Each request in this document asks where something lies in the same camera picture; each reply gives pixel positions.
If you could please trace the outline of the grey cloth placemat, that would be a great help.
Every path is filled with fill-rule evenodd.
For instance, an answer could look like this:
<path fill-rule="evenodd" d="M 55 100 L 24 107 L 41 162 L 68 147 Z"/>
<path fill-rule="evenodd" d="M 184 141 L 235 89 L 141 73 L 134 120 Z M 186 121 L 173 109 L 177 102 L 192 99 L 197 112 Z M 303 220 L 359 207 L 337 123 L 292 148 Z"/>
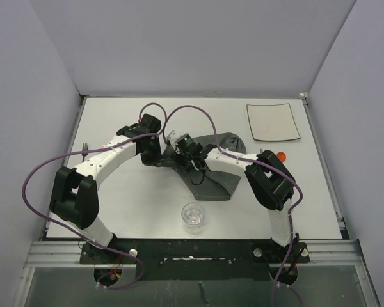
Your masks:
<path fill-rule="evenodd" d="M 214 135 L 198 136 L 193 141 L 201 144 L 203 147 L 211 144 L 215 145 Z M 218 141 L 221 147 L 233 152 L 246 153 L 246 147 L 243 140 L 232 132 L 218 134 Z M 175 160 L 173 160 L 174 149 L 167 145 L 161 161 L 149 164 L 147 166 L 170 168 L 183 180 L 185 185 L 199 201 L 227 201 L 235 192 L 241 177 L 221 171 L 211 171 L 204 175 L 203 181 L 198 184 L 203 176 L 201 171 L 186 170 Z"/>

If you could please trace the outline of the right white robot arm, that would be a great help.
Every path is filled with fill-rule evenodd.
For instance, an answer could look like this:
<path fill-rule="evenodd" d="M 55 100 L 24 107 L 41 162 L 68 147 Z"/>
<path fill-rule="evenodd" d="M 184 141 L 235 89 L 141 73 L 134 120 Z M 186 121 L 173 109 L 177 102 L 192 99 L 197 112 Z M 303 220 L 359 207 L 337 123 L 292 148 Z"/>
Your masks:
<path fill-rule="evenodd" d="M 273 256 L 285 262 L 295 254 L 289 209 L 294 196 L 294 177 L 270 150 L 258 154 L 233 152 L 216 145 L 173 145 L 183 166 L 220 171 L 246 178 L 256 200 L 268 210 Z"/>

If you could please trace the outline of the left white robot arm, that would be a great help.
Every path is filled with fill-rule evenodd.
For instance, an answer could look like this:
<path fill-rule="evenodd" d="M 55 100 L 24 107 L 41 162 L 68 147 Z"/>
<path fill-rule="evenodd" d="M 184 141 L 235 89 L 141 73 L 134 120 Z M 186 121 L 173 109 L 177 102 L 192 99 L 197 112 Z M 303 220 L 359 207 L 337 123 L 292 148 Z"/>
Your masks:
<path fill-rule="evenodd" d="M 147 134 L 114 136 L 107 146 L 73 168 L 62 167 L 56 172 L 50 211 L 71 224 L 86 240 L 96 244 L 95 256 L 104 263 L 112 262 L 118 253 L 112 243 L 113 233 L 99 218 L 98 190 L 117 168 L 141 155 L 145 164 L 161 159 L 159 137 Z"/>

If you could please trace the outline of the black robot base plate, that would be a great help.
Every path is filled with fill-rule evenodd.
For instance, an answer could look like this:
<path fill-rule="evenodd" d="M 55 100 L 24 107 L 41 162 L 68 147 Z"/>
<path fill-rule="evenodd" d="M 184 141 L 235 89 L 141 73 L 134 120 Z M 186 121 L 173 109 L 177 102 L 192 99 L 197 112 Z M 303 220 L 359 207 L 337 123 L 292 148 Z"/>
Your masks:
<path fill-rule="evenodd" d="M 281 264 L 282 278 L 296 278 L 296 266 L 310 261 L 298 240 L 282 247 L 271 239 L 113 239 L 110 246 L 132 257 L 86 243 L 80 264 L 134 265 L 143 281 L 268 281 Z"/>

